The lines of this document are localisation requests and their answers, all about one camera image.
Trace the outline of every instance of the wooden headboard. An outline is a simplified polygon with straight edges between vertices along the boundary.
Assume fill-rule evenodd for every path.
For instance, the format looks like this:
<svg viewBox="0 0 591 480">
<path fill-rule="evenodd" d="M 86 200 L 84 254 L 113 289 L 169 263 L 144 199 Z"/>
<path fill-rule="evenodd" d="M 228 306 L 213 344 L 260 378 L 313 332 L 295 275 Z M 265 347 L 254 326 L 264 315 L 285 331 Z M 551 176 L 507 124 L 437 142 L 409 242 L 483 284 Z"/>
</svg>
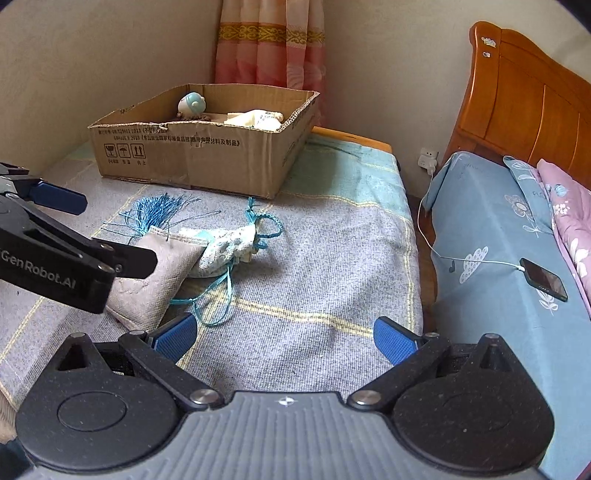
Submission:
<svg viewBox="0 0 591 480">
<path fill-rule="evenodd" d="M 591 85 L 531 40 L 488 22 L 470 29 L 472 72 L 445 160 L 543 158 L 591 187 Z"/>
</svg>

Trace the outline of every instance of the smartphone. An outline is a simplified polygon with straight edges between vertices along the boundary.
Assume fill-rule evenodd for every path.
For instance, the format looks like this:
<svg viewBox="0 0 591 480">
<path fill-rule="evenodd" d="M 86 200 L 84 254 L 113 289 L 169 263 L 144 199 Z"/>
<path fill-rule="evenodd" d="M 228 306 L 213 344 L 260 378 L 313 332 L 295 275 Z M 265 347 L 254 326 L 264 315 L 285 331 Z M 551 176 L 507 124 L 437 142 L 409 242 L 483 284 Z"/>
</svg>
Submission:
<svg viewBox="0 0 591 480">
<path fill-rule="evenodd" d="M 532 287 L 553 296 L 555 299 L 562 301 L 567 301 L 569 299 L 566 290 L 564 289 L 564 285 L 562 284 L 562 280 L 558 275 L 536 265 L 526 258 L 519 260 L 519 264 L 525 268 L 525 279 Z"/>
</svg>

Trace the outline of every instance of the white cable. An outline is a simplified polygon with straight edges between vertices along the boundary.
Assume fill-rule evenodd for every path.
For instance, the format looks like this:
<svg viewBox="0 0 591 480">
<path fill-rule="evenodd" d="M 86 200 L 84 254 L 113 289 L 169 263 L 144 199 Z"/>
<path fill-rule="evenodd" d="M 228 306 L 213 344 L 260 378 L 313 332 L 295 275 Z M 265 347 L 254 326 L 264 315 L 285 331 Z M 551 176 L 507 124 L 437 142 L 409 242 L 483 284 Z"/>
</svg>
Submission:
<svg viewBox="0 0 591 480">
<path fill-rule="evenodd" d="M 427 240 L 427 237 L 425 236 L 425 234 L 421 230 L 421 223 L 420 223 L 420 219 L 421 219 L 421 207 L 423 206 L 423 200 L 425 198 L 427 198 L 427 196 L 429 195 L 429 191 L 431 190 L 431 184 L 433 183 L 433 172 L 430 171 L 429 173 L 431 174 L 431 181 L 429 182 L 429 188 L 427 189 L 427 193 L 425 194 L 425 196 L 423 198 L 421 198 L 421 201 L 418 203 L 418 213 L 417 213 L 417 228 L 418 228 L 418 231 L 421 232 L 421 235 L 425 239 L 425 242 L 427 243 L 427 245 L 429 246 L 429 248 L 431 250 L 433 250 L 433 253 L 435 253 L 439 258 L 444 258 L 446 260 L 458 260 L 459 262 L 465 262 L 466 261 L 466 258 L 444 257 L 443 255 L 440 255 L 439 252 L 437 252 L 437 250 L 435 250 L 433 248 L 433 246 L 429 243 L 429 240 Z M 497 261 L 497 260 L 468 260 L 468 261 L 474 262 L 474 263 L 496 263 L 496 264 L 500 264 L 500 265 L 508 265 L 509 267 L 515 267 L 520 272 L 524 272 L 525 271 L 525 268 L 523 268 L 521 265 L 516 265 L 514 263 L 509 263 L 509 262 L 500 262 L 500 261 Z"/>
</svg>

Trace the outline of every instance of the blue pillowcase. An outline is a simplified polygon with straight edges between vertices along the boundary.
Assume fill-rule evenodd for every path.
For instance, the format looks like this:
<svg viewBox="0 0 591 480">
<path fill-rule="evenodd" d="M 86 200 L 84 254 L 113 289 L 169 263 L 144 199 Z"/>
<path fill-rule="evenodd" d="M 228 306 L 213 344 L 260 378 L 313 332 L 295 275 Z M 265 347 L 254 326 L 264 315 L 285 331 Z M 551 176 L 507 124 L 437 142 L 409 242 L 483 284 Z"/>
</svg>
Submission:
<svg viewBox="0 0 591 480">
<path fill-rule="evenodd" d="M 508 155 L 503 157 L 503 162 L 509 168 L 517 185 L 523 192 L 537 227 L 544 233 L 553 233 L 550 199 L 543 186 L 539 184 L 538 179 L 534 176 L 533 167 Z"/>
</svg>

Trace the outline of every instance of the wall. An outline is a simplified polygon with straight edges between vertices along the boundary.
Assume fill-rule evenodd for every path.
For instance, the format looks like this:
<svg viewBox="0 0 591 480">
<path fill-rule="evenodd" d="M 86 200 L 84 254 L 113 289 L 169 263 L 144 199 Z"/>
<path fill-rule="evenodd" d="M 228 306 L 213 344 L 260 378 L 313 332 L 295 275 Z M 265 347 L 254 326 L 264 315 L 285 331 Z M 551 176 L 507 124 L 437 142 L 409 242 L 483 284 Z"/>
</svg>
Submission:
<svg viewBox="0 0 591 480">
<path fill-rule="evenodd" d="M 447 147 L 470 76 L 470 27 L 526 35 L 591 81 L 591 35 L 556 0 L 324 0 L 326 126 L 392 145 L 422 195 L 421 147 Z"/>
<path fill-rule="evenodd" d="M 41 170 L 107 113 L 213 80 L 222 0 L 14 0 L 0 12 L 0 158 Z"/>
</svg>

